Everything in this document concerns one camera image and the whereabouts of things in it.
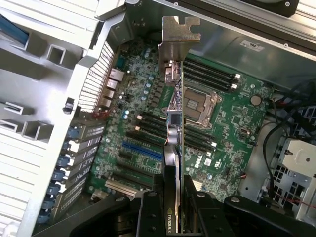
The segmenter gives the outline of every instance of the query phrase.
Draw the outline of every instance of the metal bracket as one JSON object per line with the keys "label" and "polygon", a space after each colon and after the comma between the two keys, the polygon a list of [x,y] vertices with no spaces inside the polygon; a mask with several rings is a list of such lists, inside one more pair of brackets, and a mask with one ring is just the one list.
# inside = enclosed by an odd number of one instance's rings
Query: metal bracket
{"label": "metal bracket", "polygon": [[162,79],[165,77],[165,63],[180,62],[185,59],[193,44],[201,39],[201,34],[190,31],[193,25],[199,25],[197,17],[185,17],[184,24],[179,24],[178,16],[164,16],[162,18],[162,43],[158,45],[159,72]]}

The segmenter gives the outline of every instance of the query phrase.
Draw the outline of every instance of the capacitor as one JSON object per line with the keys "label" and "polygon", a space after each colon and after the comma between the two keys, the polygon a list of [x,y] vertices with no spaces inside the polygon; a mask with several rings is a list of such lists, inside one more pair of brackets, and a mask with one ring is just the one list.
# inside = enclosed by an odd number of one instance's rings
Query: capacitor
{"label": "capacitor", "polygon": [[208,180],[211,180],[212,178],[213,178],[213,175],[207,174],[207,179],[208,179]]}
{"label": "capacitor", "polygon": [[251,103],[253,106],[259,106],[259,105],[261,105],[261,103],[262,103],[261,96],[258,95],[258,94],[253,95],[253,96],[250,98],[250,103]]}

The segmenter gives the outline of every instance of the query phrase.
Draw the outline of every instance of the screw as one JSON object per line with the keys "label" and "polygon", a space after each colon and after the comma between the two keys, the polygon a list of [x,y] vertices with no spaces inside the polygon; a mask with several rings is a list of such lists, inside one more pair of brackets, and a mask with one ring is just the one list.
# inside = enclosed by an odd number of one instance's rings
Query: screw
{"label": "screw", "polygon": [[231,201],[232,201],[232,202],[235,202],[235,203],[240,202],[240,200],[239,200],[237,197],[232,197],[232,198],[231,198]]}
{"label": "screw", "polygon": [[285,150],[285,151],[284,151],[284,154],[286,154],[286,155],[293,155],[293,153],[290,152],[289,150]]}
{"label": "screw", "polygon": [[149,197],[154,197],[154,196],[156,196],[156,195],[157,195],[156,192],[149,192],[149,193],[148,193],[148,196],[149,196]]}
{"label": "screw", "polygon": [[117,198],[117,199],[115,199],[115,201],[124,201],[124,197],[119,197],[119,198]]}
{"label": "screw", "polygon": [[205,197],[205,194],[202,193],[202,192],[198,192],[198,193],[197,193],[197,196],[200,197],[200,198],[203,198],[203,197]]}

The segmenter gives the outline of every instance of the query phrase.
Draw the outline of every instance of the chip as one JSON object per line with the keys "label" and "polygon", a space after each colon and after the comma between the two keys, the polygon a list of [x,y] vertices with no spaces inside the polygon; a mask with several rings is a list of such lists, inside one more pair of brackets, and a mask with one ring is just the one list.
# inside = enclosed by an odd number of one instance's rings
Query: chip
{"label": "chip", "polygon": [[241,158],[239,158],[239,157],[234,157],[234,163],[240,164],[240,162],[241,162]]}
{"label": "chip", "polygon": [[227,185],[226,184],[220,184],[219,188],[222,189],[222,190],[226,190]]}

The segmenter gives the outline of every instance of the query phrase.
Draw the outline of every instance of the white label sticker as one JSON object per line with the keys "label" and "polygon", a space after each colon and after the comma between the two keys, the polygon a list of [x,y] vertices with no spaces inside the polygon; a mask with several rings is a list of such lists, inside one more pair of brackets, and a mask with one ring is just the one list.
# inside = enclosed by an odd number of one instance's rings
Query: white label sticker
{"label": "white label sticker", "polygon": [[204,165],[206,165],[206,166],[210,166],[210,165],[211,165],[211,163],[212,163],[212,160],[211,160],[211,159],[209,159],[209,158],[206,158],[206,159],[205,159],[205,162],[204,162]]}
{"label": "white label sticker", "polygon": [[246,47],[246,48],[249,48],[249,49],[251,49],[251,50],[254,50],[254,51],[256,51],[256,52],[260,52],[260,51],[262,51],[262,50],[265,49],[265,48],[262,47],[262,46],[259,46],[259,45],[255,44],[255,43],[252,43],[252,42],[249,42],[249,41],[246,41],[246,40],[244,40],[243,42],[241,42],[240,45],[241,45],[241,46],[244,46],[244,47]]}

